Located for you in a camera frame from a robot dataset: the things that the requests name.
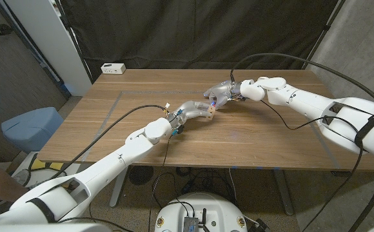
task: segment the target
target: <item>blue chair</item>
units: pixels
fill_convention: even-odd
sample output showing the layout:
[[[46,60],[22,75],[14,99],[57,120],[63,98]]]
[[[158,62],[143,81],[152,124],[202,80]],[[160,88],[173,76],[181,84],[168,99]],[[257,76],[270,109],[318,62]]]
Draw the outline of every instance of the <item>blue chair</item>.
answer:
[[[40,151],[63,123],[54,107],[32,110],[2,122],[5,138],[25,153]]]

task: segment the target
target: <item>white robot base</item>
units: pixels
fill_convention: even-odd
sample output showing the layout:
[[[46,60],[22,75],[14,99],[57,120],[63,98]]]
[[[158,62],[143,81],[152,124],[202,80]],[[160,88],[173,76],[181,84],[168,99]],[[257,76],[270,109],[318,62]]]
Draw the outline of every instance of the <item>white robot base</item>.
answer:
[[[243,214],[234,204],[218,195],[200,192],[182,195],[162,208],[154,231],[241,232],[247,231],[247,226]]]

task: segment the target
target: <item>wire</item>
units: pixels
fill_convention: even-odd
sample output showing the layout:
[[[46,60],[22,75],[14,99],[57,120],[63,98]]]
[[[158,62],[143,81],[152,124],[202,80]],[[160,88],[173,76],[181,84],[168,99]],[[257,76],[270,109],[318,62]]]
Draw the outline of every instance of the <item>wire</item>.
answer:
[[[318,64],[318,63],[315,63],[313,61],[308,61],[306,59],[303,59],[303,58],[299,58],[299,57],[296,57],[296,56],[292,56],[292,55],[286,55],[286,54],[281,54],[281,53],[258,53],[258,54],[253,54],[253,55],[249,55],[245,58],[243,58],[241,61],[237,62],[236,65],[231,69],[230,71],[230,79],[231,81],[234,81],[234,76],[233,76],[233,71],[234,69],[236,69],[241,63],[243,63],[244,61],[248,60],[248,59],[251,59],[251,58],[254,58],[254,57],[260,57],[260,56],[280,56],[280,57],[287,57],[287,58],[292,58],[292,59],[295,59],[295,60],[298,60],[298,61],[303,61],[305,63],[308,63],[308,64],[311,64],[311,65],[314,65],[316,67],[319,67],[319,68],[322,68],[328,72],[331,72],[339,77],[342,77],[343,79],[349,81],[350,83],[358,86],[359,88],[361,88],[362,90],[364,90],[366,93],[368,93],[371,97],[374,98],[374,93],[373,91],[371,91],[369,88],[367,88],[366,86],[364,86],[363,84],[359,83],[358,81],[348,77],[347,75],[344,75],[336,70],[333,70],[331,68],[328,68],[322,64]]]
[[[64,220],[60,220],[58,223],[63,223],[63,222],[67,222],[69,220],[77,220],[77,219],[81,219],[81,220],[96,220],[96,221],[99,221],[99,222],[104,222],[104,223],[107,223],[107,224],[110,224],[110,225],[113,225],[113,226],[116,226],[120,229],[122,229],[123,231],[127,231],[127,232],[133,232],[132,230],[129,230],[129,229],[126,229],[120,225],[117,225],[115,224],[114,222],[110,222],[109,220],[104,220],[104,219],[99,219],[99,218],[90,218],[90,217],[72,217],[72,218],[67,218],[67,219],[64,219]]]
[[[297,130],[297,129],[299,129],[299,128],[302,128],[303,126],[306,126],[306,125],[308,125],[308,124],[310,124],[310,123],[312,123],[312,122],[315,122],[315,121],[317,121],[317,120],[321,120],[321,119],[326,119],[326,118],[332,118],[332,119],[339,119],[339,120],[342,120],[342,121],[344,121],[345,123],[347,123],[347,124],[349,124],[349,126],[351,126],[355,131],[356,131],[356,133],[358,133],[358,130],[356,129],[356,127],[354,127],[354,125],[352,125],[352,123],[350,123],[350,122],[348,122],[346,119],[342,119],[342,118],[340,118],[340,117],[336,117],[336,116],[324,116],[324,117],[320,117],[320,118],[317,118],[317,119],[313,119],[313,120],[311,120],[311,121],[309,121],[309,122],[307,122],[307,123],[305,123],[305,124],[303,124],[303,125],[300,125],[300,126],[298,126],[298,127],[296,127],[296,128],[290,128],[287,124],[286,124],[286,121],[284,121],[284,119],[283,119],[283,117],[273,108],[273,107],[271,107],[269,104],[267,104],[267,103],[265,103],[264,101],[262,101],[265,105],[267,105],[267,106],[269,106],[274,112],[276,112],[276,114],[282,119],[282,121],[283,121],[283,123],[284,123],[284,125],[288,128],[288,129],[290,129],[290,130]],[[355,166],[353,167],[353,169],[352,169],[352,171],[350,172],[350,174],[349,174],[349,176],[346,178],[346,180],[336,189],[336,191],[334,191],[333,192],[333,194],[330,196],[330,198],[324,203],[324,205],[322,206],[322,208],[316,213],[316,215],[309,221],[309,223],[307,224],[307,226],[302,230],[302,232],[303,231],[305,231],[308,227],[309,227],[309,225],[319,216],[319,214],[320,213],[322,213],[322,211],[323,211],[323,209],[329,204],[329,202],[332,200],[332,198],[336,195],[336,193],[337,192],[339,192],[339,190],[341,189],[341,188],[343,188],[343,186],[350,180],[350,178],[352,178],[352,176],[353,176],[353,174],[354,174],[354,172],[356,171],[356,169],[357,169],[357,166],[359,165],[359,162],[360,162],[360,160],[361,160],[361,158],[362,158],[362,154],[363,154],[363,147],[361,146],[361,147],[359,147],[360,148],[360,151],[359,151],[359,156],[358,156],[358,158],[357,158],[357,161],[356,161],[356,164],[355,164]]]
[[[236,194],[236,187],[234,186],[233,177],[231,176],[231,168],[228,169],[228,173],[230,174],[231,183],[233,184],[233,190],[234,190],[234,200],[237,204],[237,194]]]
[[[331,72],[331,73],[333,73],[333,74],[335,74],[335,75],[337,75],[337,76],[339,76],[339,77],[341,77],[341,78],[349,81],[350,83],[354,84],[355,86],[358,86],[360,89],[362,89],[363,91],[365,91],[367,94],[369,94],[371,97],[374,98],[374,92],[373,91],[371,91],[366,86],[364,86],[363,84],[359,83],[358,81],[356,81],[356,80],[348,77],[347,75],[344,75],[344,74],[342,74],[342,73],[340,73],[340,72],[338,72],[336,70],[333,70],[333,69],[328,68],[328,67],[326,67],[324,65],[315,63],[313,61],[308,61],[306,59],[302,59],[302,58],[295,57],[295,56],[292,56],[292,55],[281,54],[281,53],[258,53],[258,54],[253,54],[253,55],[249,55],[249,56],[245,57],[244,59],[242,59],[241,61],[239,61],[231,69],[231,72],[230,72],[231,81],[234,81],[233,71],[234,71],[234,69],[236,69],[238,67],[238,65],[240,65],[240,63],[242,63],[243,61],[245,61],[247,59],[251,59],[253,57],[258,57],[258,56],[281,56],[281,57],[287,57],[287,58],[295,59],[295,60],[298,60],[298,61],[303,61],[305,63],[308,63],[308,64],[314,65],[316,67],[322,68],[323,70]],[[350,228],[349,231],[356,231],[356,229],[359,227],[359,225],[363,222],[363,220],[366,218],[366,216],[372,210],[373,206],[374,206],[374,193],[373,193],[372,198],[370,199],[368,205],[366,205],[366,207],[363,209],[362,213],[356,219],[355,223],[352,225],[352,227]]]
[[[249,220],[250,222],[253,222],[253,223],[256,223],[257,225],[259,225],[258,222],[256,222],[255,220],[251,219],[250,217],[247,217],[246,215],[243,215],[243,217],[247,220]]]
[[[182,202],[181,202],[181,201],[178,201],[178,202],[170,202],[170,203],[167,204],[167,206],[172,205],[172,204],[178,204],[178,203],[189,205],[189,206],[192,208],[192,210],[193,210],[193,217],[195,217],[195,210],[194,210],[194,207],[193,207],[190,203],[188,203],[188,202],[184,202],[184,201],[182,201]]]
[[[134,112],[135,110],[139,110],[141,108],[147,108],[147,107],[156,107],[156,108],[160,108],[162,110],[165,110],[166,108],[162,107],[162,106],[158,106],[158,105],[144,105],[144,106],[139,106],[139,107],[136,107],[132,110],[130,110],[129,112],[127,112],[126,114],[124,114],[123,116],[121,116],[119,119],[117,119],[113,124],[111,124],[111,126],[109,126],[108,128],[106,128],[104,130],[104,132],[102,132],[96,139],[94,139],[94,141],[92,141],[90,143],[90,145],[88,145],[82,152],[80,152],[74,159],[72,159],[70,162],[66,163],[63,165],[63,167],[55,174],[53,175],[50,180],[58,177],[63,171],[65,171],[69,166],[71,166],[71,164],[73,164],[81,155],[83,155],[86,151],[88,151],[99,139],[101,139],[101,137],[103,137],[105,135],[105,133],[107,133],[113,126],[115,126],[119,121],[123,120],[125,117],[127,117],[129,114],[131,114],[132,112]]]
[[[152,189],[153,189],[153,187],[154,187],[154,183],[156,183],[157,179],[158,179],[159,177],[163,176],[163,175],[171,175],[171,176],[173,177],[174,192],[175,192],[176,196],[178,196],[178,195],[179,195],[179,192],[177,191],[177,188],[176,188],[176,186],[175,186],[175,176],[174,176],[173,173],[170,173],[170,172],[163,173],[163,174],[159,175],[158,177],[156,177],[155,180],[153,181],[152,186],[151,186]],[[153,192],[153,196],[154,196],[154,199],[155,199],[156,203],[159,205],[160,209],[162,209],[162,206],[161,206],[160,202],[158,201],[157,197],[155,196],[155,193],[154,193],[154,192]],[[187,207],[186,207],[183,203],[182,203],[182,206],[185,208],[185,210],[186,210],[186,212],[187,212],[187,217],[188,217],[189,215],[188,215]]]
[[[202,173],[206,173],[206,174],[207,174],[207,177],[200,177],[199,175],[202,174]],[[209,173],[215,173],[215,174],[218,175],[218,177],[209,177]],[[229,184],[229,182],[226,180],[226,178],[223,178],[223,177],[220,175],[220,173],[219,173],[218,171],[214,171],[213,169],[210,169],[210,170],[209,170],[209,169],[203,169],[203,171],[198,172],[198,174],[196,174],[196,175],[192,174],[192,175],[194,176],[192,182],[195,182],[195,179],[203,179],[203,181],[202,181],[202,183],[201,183],[202,188],[199,188],[198,186],[193,185],[193,186],[195,186],[198,190],[203,190],[203,189],[204,189],[204,190],[206,190],[206,191],[209,191],[209,192],[215,193],[215,194],[217,194],[217,195],[220,195],[220,196],[222,196],[222,197],[224,197],[224,198],[229,198],[229,199],[230,199],[230,202],[233,202],[233,203],[235,202],[233,188],[231,187],[231,185]],[[213,178],[213,179],[214,179],[214,178],[216,178],[216,179],[221,179],[221,180],[224,182],[224,184],[225,184],[225,186],[226,186],[226,189],[227,189],[227,193],[228,193],[228,196],[227,196],[227,197],[226,197],[225,195],[223,195],[223,194],[221,194],[221,193],[215,191],[214,188],[209,188],[209,186],[205,186],[205,185],[203,184],[203,182],[204,182],[205,179],[211,179],[211,178]]]
[[[94,218],[94,217],[92,216],[92,212],[91,212],[91,203],[92,203],[92,202],[90,202],[90,206],[89,206],[89,210],[90,210],[90,218]]]
[[[160,174],[159,174],[159,176],[158,176],[158,178],[157,178],[157,181],[156,181],[155,184],[154,184],[153,193],[151,194],[151,199],[150,199],[150,216],[148,216],[148,230],[147,230],[147,231],[150,231],[151,208],[152,208],[152,201],[153,201],[153,197],[154,197],[155,188],[157,187],[157,183],[158,183],[158,181],[160,180],[160,176],[161,176],[162,170],[164,169],[164,164],[166,163],[166,159],[167,159],[168,145],[170,145],[170,139],[172,139],[172,137],[173,137],[173,135],[171,134],[171,135],[170,135],[170,138],[168,138],[167,148],[166,148],[166,155],[164,156],[164,160],[163,160],[163,162],[162,162],[162,166],[161,166]]]

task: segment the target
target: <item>white outlet box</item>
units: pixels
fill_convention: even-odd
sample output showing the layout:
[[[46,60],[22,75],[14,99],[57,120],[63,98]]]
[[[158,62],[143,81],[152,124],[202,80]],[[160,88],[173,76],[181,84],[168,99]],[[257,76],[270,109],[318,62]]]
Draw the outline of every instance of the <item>white outlet box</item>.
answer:
[[[125,65],[121,63],[105,63],[101,66],[103,74],[123,74]]]

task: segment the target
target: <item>white robotic arm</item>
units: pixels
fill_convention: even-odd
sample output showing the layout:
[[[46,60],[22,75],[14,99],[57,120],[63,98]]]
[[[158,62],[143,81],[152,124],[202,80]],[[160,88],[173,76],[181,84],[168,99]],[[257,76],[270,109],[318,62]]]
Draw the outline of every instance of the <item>white robotic arm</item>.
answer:
[[[374,124],[374,102],[355,97],[329,99],[295,88],[282,77],[260,77],[257,81],[225,81],[210,88],[204,96],[208,96],[218,109],[228,100],[249,98],[260,101],[266,93],[271,104],[289,106],[310,120],[325,116],[345,119],[361,133],[361,141],[357,140],[357,132],[340,119],[322,119],[317,124],[323,136],[339,146],[358,153],[360,148],[357,143],[362,142],[365,151],[374,154],[374,127],[365,134],[360,132],[370,120]]]
[[[86,170],[40,184],[18,199],[9,211],[0,215],[0,224],[46,224],[81,216],[96,194],[125,167],[145,157],[159,140],[179,130],[187,119],[211,116],[210,105],[188,101],[168,118],[160,118],[133,132],[125,145],[105,156]],[[63,184],[77,187],[67,191]]]

